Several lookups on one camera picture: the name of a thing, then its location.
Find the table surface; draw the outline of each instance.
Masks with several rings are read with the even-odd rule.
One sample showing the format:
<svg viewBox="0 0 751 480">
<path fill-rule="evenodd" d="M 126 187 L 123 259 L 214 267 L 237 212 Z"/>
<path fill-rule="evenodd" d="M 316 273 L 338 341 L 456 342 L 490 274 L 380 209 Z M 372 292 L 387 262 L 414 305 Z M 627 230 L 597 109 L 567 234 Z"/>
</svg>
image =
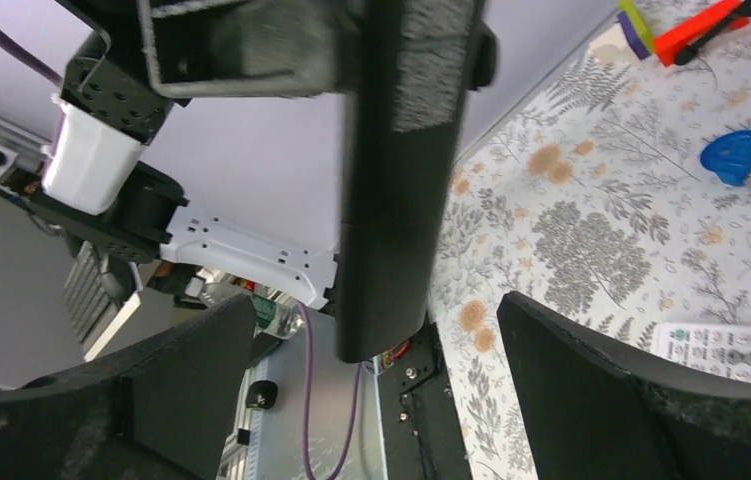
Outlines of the table surface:
<svg viewBox="0 0 751 480">
<path fill-rule="evenodd" d="M 660 33 L 712 2 L 637 3 Z M 751 25 L 684 68 L 577 60 L 462 163 L 431 305 L 475 478 L 536 478 L 506 292 L 643 349 L 659 322 L 751 324 L 751 177 L 729 187 L 699 163 L 746 128 Z"/>
</svg>

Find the black clamp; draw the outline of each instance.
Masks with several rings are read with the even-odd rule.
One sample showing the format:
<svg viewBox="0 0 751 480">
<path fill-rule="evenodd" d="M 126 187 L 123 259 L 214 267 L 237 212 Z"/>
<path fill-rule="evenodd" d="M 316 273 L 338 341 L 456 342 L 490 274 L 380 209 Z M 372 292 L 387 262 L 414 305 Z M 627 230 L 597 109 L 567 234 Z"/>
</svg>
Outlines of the black clamp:
<svg viewBox="0 0 751 480">
<path fill-rule="evenodd" d="M 695 41 L 685 46 L 678 53 L 675 54 L 673 63 L 676 65 L 687 65 L 692 62 L 699 51 L 717 35 L 722 33 L 723 30 L 729 27 L 735 20 L 751 17 L 751 0 L 743 0 L 743 2 L 734 10 L 728 13 L 722 20 L 717 22 L 710 30 L 705 32 L 704 35 L 697 38 Z"/>
</svg>

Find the black bracket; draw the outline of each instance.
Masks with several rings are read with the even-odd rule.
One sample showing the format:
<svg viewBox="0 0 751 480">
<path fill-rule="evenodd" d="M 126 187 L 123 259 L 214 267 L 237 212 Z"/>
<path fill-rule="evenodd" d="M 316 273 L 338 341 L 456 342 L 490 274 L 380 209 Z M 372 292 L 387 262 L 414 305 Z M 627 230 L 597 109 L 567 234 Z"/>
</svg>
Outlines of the black bracket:
<svg viewBox="0 0 751 480">
<path fill-rule="evenodd" d="M 472 478 L 437 328 L 429 320 L 378 376 L 378 392 L 389 478 Z"/>
</svg>

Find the cable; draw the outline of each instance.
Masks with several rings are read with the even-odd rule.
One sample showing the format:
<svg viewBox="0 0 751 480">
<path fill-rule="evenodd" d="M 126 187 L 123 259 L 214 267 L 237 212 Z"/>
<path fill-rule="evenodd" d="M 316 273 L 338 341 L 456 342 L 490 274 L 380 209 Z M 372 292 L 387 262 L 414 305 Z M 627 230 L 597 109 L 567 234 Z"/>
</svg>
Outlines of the cable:
<svg viewBox="0 0 751 480">
<path fill-rule="evenodd" d="M 307 343 L 305 348 L 305 361 L 304 361 L 304 421 L 302 424 L 302 459 L 304 460 L 304 473 L 307 476 L 307 480 L 316 480 L 316 475 L 313 473 L 313 467 L 310 464 L 310 393 L 313 387 L 313 329 L 310 322 L 310 314 L 307 312 L 307 307 L 301 302 L 296 302 L 298 309 L 301 312 L 301 318 L 304 321 L 305 335 L 307 336 Z M 326 480 L 335 480 L 343 469 L 343 465 L 346 463 L 346 457 L 348 456 L 349 447 L 351 446 L 351 434 L 354 431 L 354 420 L 357 416 L 357 393 L 360 386 L 360 372 L 362 370 L 362 363 L 357 364 L 357 371 L 354 374 L 354 393 L 351 397 L 351 415 L 349 418 L 348 431 L 346 432 L 346 439 L 343 443 L 343 450 L 340 453 L 340 460 L 337 462 L 337 466 L 328 475 Z"/>
<path fill-rule="evenodd" d="M 399 357 L 401 357 L 402 355 L 404 355 L 404 352 L 407 351 L 408 347 L 410 347 L 410 340 L 405 340 L 404 343 L 402 343 L 401 346 L 399 347 L 399 351 L 396 352 L 396 353 L 392 353 L 392 351 L 396 349 L 396 347 L 393 347 L 393 350 L 390 350 L 390 352 L 391 352 L 391 354 L 390 354 L 391 359 L 392 360 L 398 360 Z"/>
<path fill-rule="evenodd" d="M 46 80 L 53 83 L 56 86 L 60 86 L 63 82 L 63 78 L 59 73 L 55 72 L 42 60 L 36 58 L 32 53 L 28 52 L 21 45 L 16 43 L 12 38 L 0 29 L 0 48 L 9 53 L 13 58 L 22 62 L 30 67 L 36 73 L 45 77 Z"/>
<path fill-rule="evenodd" d="M 46 223 L 44 220 L 37 217 L 35 213 L 28 212 L 28 218 L 30 219 L 31 223 L 33 223 L 33 226 L 36 227 L 36 229 L 39 230 L 40 232 L 53 238 L 60 236 L 59 231 L 55 230 L 54 227 L 52 227 L 51 225 L 48 225 L 48 223 Z"/>
</svg>

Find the black cable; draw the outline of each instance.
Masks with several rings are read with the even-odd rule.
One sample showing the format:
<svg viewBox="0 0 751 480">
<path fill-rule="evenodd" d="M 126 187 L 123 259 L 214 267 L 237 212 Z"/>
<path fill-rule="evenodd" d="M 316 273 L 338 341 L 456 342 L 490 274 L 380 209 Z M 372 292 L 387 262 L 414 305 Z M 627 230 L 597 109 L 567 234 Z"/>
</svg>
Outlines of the black cable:
<svg viewBox="0 0 751 480">
<path fill-rule="evenodd" d="M 36 227 L 36 229 L 39 230 L 40 232 L 52 238 L 56 238 L 60 236 L 59 231 L 52 228 L 51 225 L 48 225 L 47 223 L 45 223 L 45 221 L 37 217 L 36 214 L 34 214 L 33 212 L 28 212 L 28 218 L 30 219 L 33 226 Z"/>
<path fill-rule="evenodd" d="M 0 48 L 10 54 L 16 60 L 30 67 L 36 73 L 45 77 L 46 80 L 57 85 L 63 83 L 63 77 L 59 73 L 55 72 L 51 67 L 46 65 L 42 60 L 36 58 L 32 53 L 28 52 L 21 45 L 15 42 L 12 38 L 0 29 Z"/>
</svg>

